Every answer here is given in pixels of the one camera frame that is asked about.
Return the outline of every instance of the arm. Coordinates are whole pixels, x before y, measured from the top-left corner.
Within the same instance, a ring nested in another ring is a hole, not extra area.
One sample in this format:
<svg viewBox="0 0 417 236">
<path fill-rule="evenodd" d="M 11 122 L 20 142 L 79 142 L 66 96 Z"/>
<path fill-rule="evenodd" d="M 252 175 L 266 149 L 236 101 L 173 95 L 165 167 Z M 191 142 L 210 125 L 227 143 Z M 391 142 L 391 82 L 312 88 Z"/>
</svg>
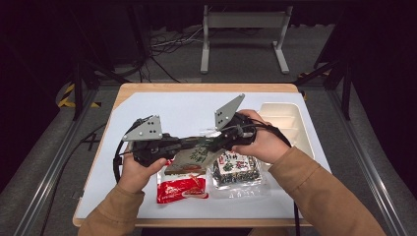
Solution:
<svg viewBox="0 0 417 236">
<path fill-rule="evenodd" d="M 162 158 L 145 168 L 130 153 L 125 154 L 119 183 L 84 220 L 79 235 L 126 235 L 132 232 L 144 201 L 142 188 L 165 162 Z"/>
<path fill-rule="evenodd" d="M 255 111 L 241 113 L 265 122 Z M 259 129 L 251 145 L 233 150 L 273 163 L 269 172 L 321 235 L 385 235 L 379 223 L 340 181 L 310 156 L 297 147 L 288 147 L 269 131 Z"/>
</svg>

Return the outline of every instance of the brown sleeve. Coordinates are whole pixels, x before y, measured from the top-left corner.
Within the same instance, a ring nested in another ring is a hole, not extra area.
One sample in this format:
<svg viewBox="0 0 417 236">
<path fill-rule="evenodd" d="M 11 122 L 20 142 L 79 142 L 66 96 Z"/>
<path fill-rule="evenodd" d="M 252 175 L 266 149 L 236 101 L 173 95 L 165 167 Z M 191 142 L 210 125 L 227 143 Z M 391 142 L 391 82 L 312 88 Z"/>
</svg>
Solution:
<svg viewBox="0 0 417 236">
<path fill-rule="evenodd" d="M 118 185 L 84 220 L 78 235 L 127 235 L 135 229 L 144 193 L 132 194 Z"/>
<path fill-rule="evenodd" d="M 385 235 L 352 192 L 297 147 L 269 172 L 321 235 Z"/>
</svg>

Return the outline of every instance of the forearm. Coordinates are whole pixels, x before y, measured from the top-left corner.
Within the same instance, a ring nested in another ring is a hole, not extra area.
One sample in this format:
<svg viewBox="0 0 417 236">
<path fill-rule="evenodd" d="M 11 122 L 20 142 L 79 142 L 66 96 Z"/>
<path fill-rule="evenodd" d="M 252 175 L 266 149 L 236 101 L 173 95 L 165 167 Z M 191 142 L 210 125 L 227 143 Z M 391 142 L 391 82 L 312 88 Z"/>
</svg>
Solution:
<svg viewBox="0 0 417 236">
<path fill-rule="evenodd" d="M 83 222 L 79 235 L 126 235 L 135 229 L 144 193 L 132 194 L 116 185 Z"/>
<path fill-rule="evenodd" d="M 359 200 L 298 148 L 290 149 L 269 172 L 321 235 L 385 235 Z"/>
</svg>

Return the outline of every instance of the person's right hand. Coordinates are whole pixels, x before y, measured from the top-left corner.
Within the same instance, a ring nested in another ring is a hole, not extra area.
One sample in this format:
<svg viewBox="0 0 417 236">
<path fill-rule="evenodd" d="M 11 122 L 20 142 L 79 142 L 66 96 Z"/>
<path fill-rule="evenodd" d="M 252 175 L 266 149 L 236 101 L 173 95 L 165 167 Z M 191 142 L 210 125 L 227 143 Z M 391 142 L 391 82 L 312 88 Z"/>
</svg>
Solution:
<svg viewBox="0 0 417 236">
<path fill-rule="evenodd" d="M 241 110 L 239 113 L 264 124 L 269 124 L 254 110 Z M 266 163 L 277 162 L 289 149 L 290 147 L 285 142 L 264 128 L 257 128 L 255 141 L 250 145 L 233 146 L 232 148 L 239 154 L 251 155 Z"/>
</svg>

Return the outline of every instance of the metal bracket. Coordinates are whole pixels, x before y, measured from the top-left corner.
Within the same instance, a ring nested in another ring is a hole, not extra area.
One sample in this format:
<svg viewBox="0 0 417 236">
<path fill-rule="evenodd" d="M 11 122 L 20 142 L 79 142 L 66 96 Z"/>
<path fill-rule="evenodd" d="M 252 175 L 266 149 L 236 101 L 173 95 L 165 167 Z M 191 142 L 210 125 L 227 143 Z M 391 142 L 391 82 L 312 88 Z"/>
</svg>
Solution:
<svg viewBox="0 0 417 236">
<path fill-rule="evenodd" d="M 146 122 L 123 136 L 124 142 L 161 140 L 162 127 L 159 116 L 152 116 Z"/>
<path fill-rule="evenodd" d="M 214 112 L 215 129 L 217 131 L 221 130 L 224 126 L 227 125 L 227 123 L 230 122 L 236 113 L 237 108 L 239 108 L 240 103 L 242 103 L 243 98 L 245 98 L 244 93 L 238 95 L 236 98 L 229 101 Z"/>
</svg>

